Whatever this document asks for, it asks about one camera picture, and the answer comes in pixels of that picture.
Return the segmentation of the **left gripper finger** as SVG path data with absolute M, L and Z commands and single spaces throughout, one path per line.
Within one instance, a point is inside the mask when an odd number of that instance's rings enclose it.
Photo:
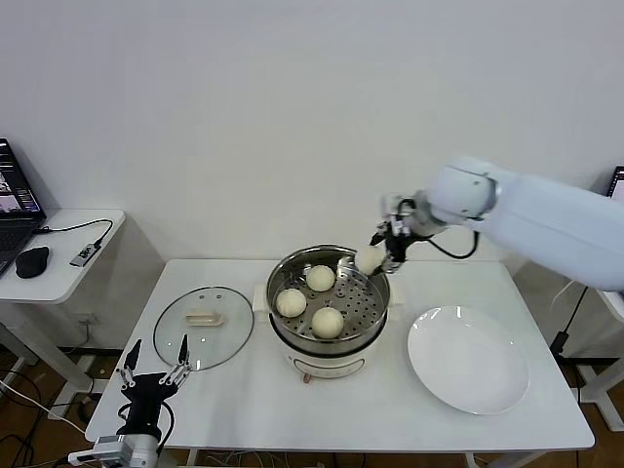
M 176 364 L 159 380 L 159 383 L 164 385 L 182 385 L 190 374 L 189 356 L 188 335 L 186 334 L 181 342 Z
M 123 366 L 116 370 L 116 373 L 122 380 L 122 388 L 129 388 L 136 385 L 134 379 L 134 371 L 137 367 L 138 356 L 140 352 L 141 339 L 139 339 L 130 352 L 126 355 Z

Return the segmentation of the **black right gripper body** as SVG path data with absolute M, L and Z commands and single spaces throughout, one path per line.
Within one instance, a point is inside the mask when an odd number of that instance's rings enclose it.
M 389 233 L 385 238 L 387 256 L 392 261 L 405 261 L 409 247 L 409 236 L 405 234 L 394 235 Z

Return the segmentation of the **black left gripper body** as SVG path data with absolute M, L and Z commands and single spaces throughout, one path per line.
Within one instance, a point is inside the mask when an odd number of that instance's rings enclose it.
M 161 434 L 158 422 L 161 406 L 178 390 L 174 383 L 168 383 L 164 372 L 137 375 L 134 386 L 122 391 L 130 401 L 122 434 Z

